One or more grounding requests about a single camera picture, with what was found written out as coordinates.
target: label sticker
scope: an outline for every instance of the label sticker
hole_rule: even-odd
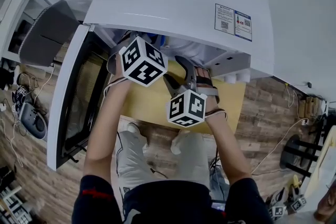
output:
[[[225,7],[220,4],[216,4],[215,29],[234,35],[235,34],[234,13],[235,13],[234,9]]]
[[[235,35],[252,41],[251,17],[235,10]]]

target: refrigerator door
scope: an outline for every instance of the refrigerator door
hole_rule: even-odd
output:
[[[108,79],[108,48],[78,26],[65,55],[50,108],[47,164],[56,170],[88,143]]]

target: black strap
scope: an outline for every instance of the black strap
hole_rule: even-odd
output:
[[[209,111],[209,112],[206,112],[206,113],[205,113],[205,116],[210,116],[210,115],[212,115],[212,114],[215,114],[215,113],[218,112],[218,111],[224,111],[224,112],[226,112],[224,109],[220,109],[220,108],[218,108],[218,109],[214,109],[214,110],[211,110],[211,111]]]
[[[200,77],[200,76],[196,77],[196,83],[197,84],[206,84],[206,85],[209,85],[211,87],[213,86],[211,79],[205,78],[205,77]]]

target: light wood surface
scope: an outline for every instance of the light wood surface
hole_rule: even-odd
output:
[[[185,71],[175,61],[169,61],[168,72],[171,72],[176,80],[183,82]],[[219,80],[213,80],[218,89],[220,103],[219,107],[225,109],[228,114],[228,124],[233,132],[236,131],[241,107],[244,99],[245,83],[228,84]],[[122,115],[137,120],[180,128],[178,125],[169,123],[166,115],[166,103],[171,96],[163,81],[163,77],[157,80],[148,88],[133,83],[131,91],[124,105]],[[183,128],[197,133],[211,133],[205,122],[191,128]]]

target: cabinet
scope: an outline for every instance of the cabinet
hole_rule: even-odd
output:
[[[41,11],[50,5],[47,0],[8,0],[0,9],[0,58],[20,62],[20,45]],[[50,71],[49,67],[38,67]]]

